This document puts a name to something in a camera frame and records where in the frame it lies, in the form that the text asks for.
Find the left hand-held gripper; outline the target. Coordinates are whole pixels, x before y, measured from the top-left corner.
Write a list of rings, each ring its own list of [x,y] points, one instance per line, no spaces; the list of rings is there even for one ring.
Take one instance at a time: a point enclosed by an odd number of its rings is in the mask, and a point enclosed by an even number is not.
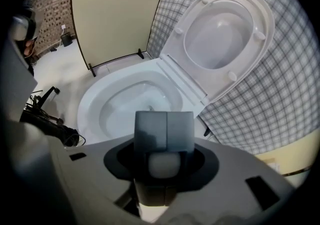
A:
[[[40,12],[22,10],[13,17],[11,37],[15,41],[29,41],[38,37],[40,32]]]

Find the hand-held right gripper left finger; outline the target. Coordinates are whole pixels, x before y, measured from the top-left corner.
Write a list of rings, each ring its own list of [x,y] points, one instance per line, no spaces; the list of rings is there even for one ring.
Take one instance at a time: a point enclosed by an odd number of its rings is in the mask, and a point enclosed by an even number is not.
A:
[[[134,125],[134,184],[138,201],[148,207],[165,206],[167,115],[138,111]]]

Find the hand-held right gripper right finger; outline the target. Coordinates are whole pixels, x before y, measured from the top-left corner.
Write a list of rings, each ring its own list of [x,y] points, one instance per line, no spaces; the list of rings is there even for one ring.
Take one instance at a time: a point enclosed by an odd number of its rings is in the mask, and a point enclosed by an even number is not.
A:
[[[168,112],[166,118],[164,205],[168,207],[191,173],[195,133],[192,112]]]

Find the large white toilet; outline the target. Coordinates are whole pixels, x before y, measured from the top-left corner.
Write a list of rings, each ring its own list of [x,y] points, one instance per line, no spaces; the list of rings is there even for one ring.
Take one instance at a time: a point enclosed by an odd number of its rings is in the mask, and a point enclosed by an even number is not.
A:
[[[265,0],[195,0],[159,57],[98,79],[77,110],[89,144],[132,135],[136,112],[198,116],[237,86],[267,52],[275,19]]]

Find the small black bin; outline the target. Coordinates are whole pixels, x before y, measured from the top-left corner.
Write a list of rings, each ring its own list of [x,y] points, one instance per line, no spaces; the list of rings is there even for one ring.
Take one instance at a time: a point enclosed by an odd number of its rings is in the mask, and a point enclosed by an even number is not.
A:
[[[73,38],[69,32],[63,33],[60,37],[63,47],[67,47],[73,43]]]

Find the beige partition panel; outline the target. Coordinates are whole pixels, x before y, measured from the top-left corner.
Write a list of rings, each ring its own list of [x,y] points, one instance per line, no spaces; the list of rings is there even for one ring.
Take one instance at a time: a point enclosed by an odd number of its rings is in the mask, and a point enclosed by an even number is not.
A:
[[[70,0],[87,69],[147,50],[160,0]]]

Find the grey plaid curtain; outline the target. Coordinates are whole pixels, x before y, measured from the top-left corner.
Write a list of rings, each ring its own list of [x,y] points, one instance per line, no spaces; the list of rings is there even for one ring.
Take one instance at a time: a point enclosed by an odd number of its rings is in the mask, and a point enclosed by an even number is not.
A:
[[[147,52],[160,55],[194,0],[160,0]],[[256,68],[199,118],[217,143],[251,154],[291,144],[320,128],[320,43],[299,0],[265,0],[273,41]]]

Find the yellow partition panel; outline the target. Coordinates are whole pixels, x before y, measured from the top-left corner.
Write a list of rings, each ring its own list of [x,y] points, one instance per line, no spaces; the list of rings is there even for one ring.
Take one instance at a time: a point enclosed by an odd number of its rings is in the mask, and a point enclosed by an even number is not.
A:
[[[320,128],[308,135],[275,150],[256,157],[285,176],[309,169],[320,150]]]

